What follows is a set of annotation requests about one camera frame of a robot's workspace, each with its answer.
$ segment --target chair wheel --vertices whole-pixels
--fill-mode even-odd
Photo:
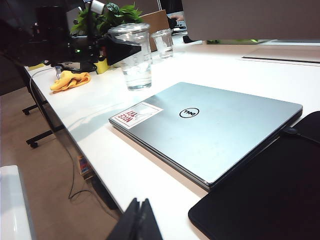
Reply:
[[[35,149],[35,148],[38,147],[38,143],[37,143],[37,142],[30,143],[30,147],[32,147],[33,149]]]

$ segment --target desk surface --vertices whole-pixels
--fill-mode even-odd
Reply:
[[[50,91],[54,69],[33,79],[121,210],[133,198],[149,198],[165,240],[207,239],[188,219],[188,210],[207,192],[118,132],[108,118],[177,82],[299,103],[302,116],[319,110],[320,65],[241,59],[258,48],[277,47],[283,48],[177,45],[174,57],[153,57],[152,87],[142,91],[127,90],[120,68],[56,94]]]

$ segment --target yellow towel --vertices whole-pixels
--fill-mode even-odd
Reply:
[[[55,80],[50,89],[54,93],[75,88],[90,82],[91,76],[87,72],[72,73],[71,71],[63,71],[59,80]]]

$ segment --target brown cardboard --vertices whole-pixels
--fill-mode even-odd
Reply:
[[[157,50],[157,47],[155,41],[151,37],[151,34],[155,33],[156,31],[169,28],[166,10],[155,11],[146,15],[142,15],[141,18],[143,19],[144,23],[150,24],[149,42],[151,52],[154,52]]]

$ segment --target glass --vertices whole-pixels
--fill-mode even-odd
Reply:
[[[151,34],[151,37],[155,42],[156,48],[158,49],[160,58],[165,59],[174,55],[171,34],[172,30],[170,28],[156,31]]]
[[[130,91],[151,87],[149,28],[147,23],[128,23],[112,27],[108,31],[115,39],[135,42],[141,46],[141,51],[120,62],[126,86]]]

